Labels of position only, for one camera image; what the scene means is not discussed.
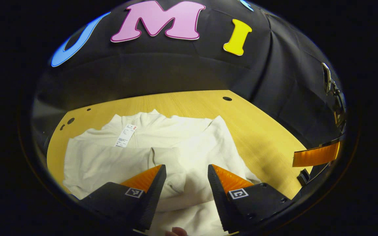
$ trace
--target blue letter u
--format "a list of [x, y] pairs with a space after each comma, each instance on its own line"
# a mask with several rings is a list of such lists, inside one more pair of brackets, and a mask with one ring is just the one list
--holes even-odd
[[77, 42], [72, 45], [67, 51], [65, 51], [65, 46], [68, 43], [69, 39], [67, 39], [54, 53], [52, 57], [52, 62], [51, 66], [56, 67], [59, 66], [60, 64], [64, 63], [66, 60], [71, 58], [76, 52], [78, 52], [79, 49], [82, 48], [82, 46], [87, 42], [88, 38], [90, 38], [91, 33], [93, 33], [94, 28], [96, 27], [97, 23], [99, 21], [109, 15], [110, 12], [107, 12], [106, 14], [100, 16], [99, 18], [96, 18], [92, 22], [90, 22], [87, 27], [85, 27], [84, 31], [81, 33], [80, 37], [78, 38]]

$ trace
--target clothing tag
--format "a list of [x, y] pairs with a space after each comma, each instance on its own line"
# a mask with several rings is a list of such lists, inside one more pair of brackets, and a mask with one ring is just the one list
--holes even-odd
[[126, 148], [126, 145], [128, 145], [128, 142], [134, 134], [136, 128], [136, 126], [127, 124], [126, 127], [122, 130], [122, 133], [120, 133], [120, 136], [116, 141], [115, 147]]

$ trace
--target pink letter m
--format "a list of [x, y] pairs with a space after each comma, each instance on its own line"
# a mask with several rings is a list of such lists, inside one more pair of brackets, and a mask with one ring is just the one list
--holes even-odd
[[156, 36], [164, 26], [173, 21], [170, 29], [165, 34], [176, 39], [199, 39], [196, 31], [198, 16], [205, 6], [199, 3], [184, 1], [164, 11], [157, 1], [147, 1], [131, 5], [130, 10], [120, 27], [119, 32], [111, 37], [112, 42], [123, 42], [136, 39], [141, 35], [137, 30], [138, 21], [141, 19], [150, 36]]

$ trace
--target table surface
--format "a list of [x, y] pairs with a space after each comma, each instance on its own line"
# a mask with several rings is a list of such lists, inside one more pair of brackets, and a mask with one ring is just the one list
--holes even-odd
[[101, 129], [114, 114], [159, 113], [171, 117], [214, 119], [221, 116], [233, 137], [239, 155], [260, 180], [292, 199], [300, 190], [297, 176], [304, 167], [292, 167], [295, 151], [306, 148], [288, 130], [265, 112], [229, 90], [185, 91], [131, 97], [69, 111], [58, 124], [48, 148], [48, 169], [63, 186], [64, 157], [69, 138]]

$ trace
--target yellow letter i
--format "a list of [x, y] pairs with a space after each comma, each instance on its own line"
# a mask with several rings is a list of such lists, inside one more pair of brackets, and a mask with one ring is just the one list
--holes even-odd
[[237, 56], [243, 55], [243, 44], [246, 40], [247, 34], [252, 32], [252, 28], [246, 25], [243, 21], [233, 19], [234, 31], [228, 43], [223, 45], [227, 52], [236, 54]]

